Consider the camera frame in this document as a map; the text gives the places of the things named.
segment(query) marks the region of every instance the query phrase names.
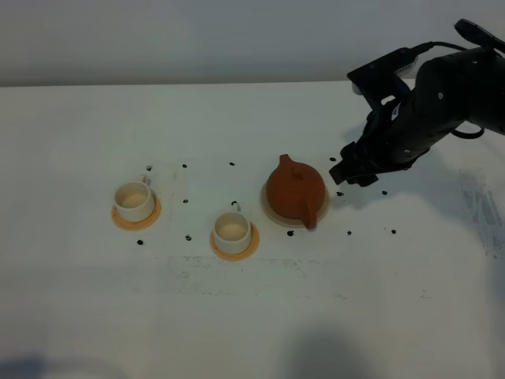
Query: black robotic arm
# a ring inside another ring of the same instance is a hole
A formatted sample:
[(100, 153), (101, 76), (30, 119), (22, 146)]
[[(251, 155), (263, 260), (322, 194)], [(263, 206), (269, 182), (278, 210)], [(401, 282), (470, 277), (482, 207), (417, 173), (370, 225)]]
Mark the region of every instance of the black robotic arm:
[[(449, 133), (461, 138), (479, 137), (484, 129), (505, 134), (505, 59), (496, 52), (505, 52), (505, 43), (470, 21), (460, 20), (455, 27), (480, 47), (464, 50), (448, 43), (423, 43), (348, 74), (372, 112), (361, 138), (342, 149), (342, 161), (330, 170), (337, 184), (347, 180), (369, 186), (377, 174), (409, 169)], [(426, 62), (410, 91), (395, 72), (437, 45), (464, 51)], [(381, 100), (388, 96), (394, 99), (383, 105)], [(464, 121), (481, 131), (456, 131)]]

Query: white table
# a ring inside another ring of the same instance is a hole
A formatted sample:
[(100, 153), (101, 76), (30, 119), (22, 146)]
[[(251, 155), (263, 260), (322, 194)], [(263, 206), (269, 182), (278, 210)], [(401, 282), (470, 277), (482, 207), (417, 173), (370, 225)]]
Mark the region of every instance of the white table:
[[(348, 82), (0, 89), (0, 358), (110, 368), (58, 377), (503, 377), (505, 137), (337, 187), (330, 157), (368, 111)], [(331, 193), (314, 232), (260, 209), (283, 153)], [(142, 173), (163, 212), (123, 231), (112, 194)], [(238, 263), (208, 243), (231, 201), (261, 235)]]

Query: teapot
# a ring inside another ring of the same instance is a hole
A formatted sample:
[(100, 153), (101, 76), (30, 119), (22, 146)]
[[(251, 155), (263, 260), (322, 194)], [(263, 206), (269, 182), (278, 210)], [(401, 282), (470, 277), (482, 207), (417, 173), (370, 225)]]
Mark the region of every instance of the teapot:
[(301, 219), (307, 229), (317, 225), (317, 211), (324, 203), (326, 187), (319, 172), (308, 164), (294, 162), (287, 154), (266, 186), (267, 201), (279, 215)]

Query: stain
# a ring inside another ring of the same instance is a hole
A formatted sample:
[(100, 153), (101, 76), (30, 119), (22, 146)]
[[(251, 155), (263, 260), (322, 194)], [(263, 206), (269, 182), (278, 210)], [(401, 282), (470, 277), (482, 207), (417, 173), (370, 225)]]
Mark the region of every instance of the stain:
[(483, 174), (459, 171), (463, 214), (477, 232), (486, 255), (503, 259), (505, 228), (494, 197), (486, 188)]
[(229, 295), (229, 294), (226, 294), (222, 291), (219, 291), (219, 292), (202, 292), (202, 295), (206, 295), (206, 296), (220, 296), (220, 295)]
[(174, 199), (174, 195), (175, 195), (175, 192), (172, 192), (170, 194), (170, 197), (168, 198), (168, 220), (171, 221), (172, 220), (172, 214), (174, 213), (174, 210), (173, 210), (173, 199)]
[(432, 296), (428, 296), (426, 294), (426, 291), (423, 290), (423, 294), (421, 296), (419, 296), (420, 298), (433, 298)]
[(265, 259), (264, 261), (270, 265), (281, 265), (287, 271), (297, 272), (299, 274), (299, 276), (302, 278), (307, 277), (307, 274), (305, 274), (305, 271), (303, 271), (301, 266), (294, 259)]
[[(214, 263), (214, 258), (211, 260), (204, 259), (203, 257), (181, 257), (182, 261), (184, 262), (184, 266), (189, 267), (189, 268), (203, 268), (203, 269), (208, 269), (212, 266)], [(171, 265), (176, 265), (174, 259), (169, 260)]]
[(189, 278), (189, 272), (183, 271), (180, 274), (176, 275), (177, 278), (183, 278), (183, 279), (188, 279)]

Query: cable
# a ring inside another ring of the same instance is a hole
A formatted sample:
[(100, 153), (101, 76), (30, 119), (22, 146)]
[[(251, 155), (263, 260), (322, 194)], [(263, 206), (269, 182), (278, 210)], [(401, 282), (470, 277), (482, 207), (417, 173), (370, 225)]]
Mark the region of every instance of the cable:
[(464, 47), (454, 45), (453, 43), (437, 41), (437, 42), (425, 42), (425, 43), (422, 43), (421, 45), (417, 45), (415, 47), (412, 47), (410, 49), (410, 53), (415, 56), (418, 56), (418, 55), (423, 54), (426, 51), (432, 49), (435, 46), (448, 47), (450, 49), (455, 49), (458, 51), (465, 51), (466, 50)]
[(458, 132), (457, 130), (453, 130), (451, 132), (451, 134), (453, 136), (456, 136), (457, 138), (462, 138), (463, 140), (474, 140), (474, 139), (482, 136), (482, 134), (484, 134), (484, 128), (481, 126), (481, 130), (479, 130), (476, 133), (463, 133), (463, 132)]
[(450, 49), (455, 49), (459, 51), (465, 51), (465, 47), (461, 47), (458, 45), (454, 45), (453, 43), (448, 43), (448, 42), (430, 42), (432, 46), (441, 46), (441, 47), (449, 47)]

